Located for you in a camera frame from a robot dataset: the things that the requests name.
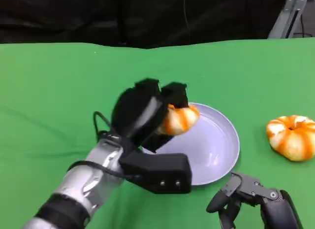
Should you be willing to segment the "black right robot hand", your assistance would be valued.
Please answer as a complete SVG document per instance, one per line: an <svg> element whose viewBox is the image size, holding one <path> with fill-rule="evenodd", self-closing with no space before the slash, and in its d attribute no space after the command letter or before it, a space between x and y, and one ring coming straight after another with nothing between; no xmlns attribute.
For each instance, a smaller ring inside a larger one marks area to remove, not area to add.
<svg viewBox="0 0 315 229"><path fill-rule="evenodd" d="M218 213L222 229L236 228L234 220L242 204L260 206L265 229L301 229L295 205L285 190L267 188L259 179L233 172L229 181L211 199L206 211Z"/></svg>

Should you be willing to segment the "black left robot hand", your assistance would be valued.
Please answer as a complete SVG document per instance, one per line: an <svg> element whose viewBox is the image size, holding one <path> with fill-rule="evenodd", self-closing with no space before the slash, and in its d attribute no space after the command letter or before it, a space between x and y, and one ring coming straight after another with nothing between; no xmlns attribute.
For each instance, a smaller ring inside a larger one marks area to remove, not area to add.
<svg viewBox="0 0 315 229"><path fill-rule="evenodd" d="M159 87L159 80L146 78L126 89L118 98L111 115L111 129L128 138L136 147L155 153L175 135L161 133L168 107L188 107L187 85L171 82Z"/></svg>

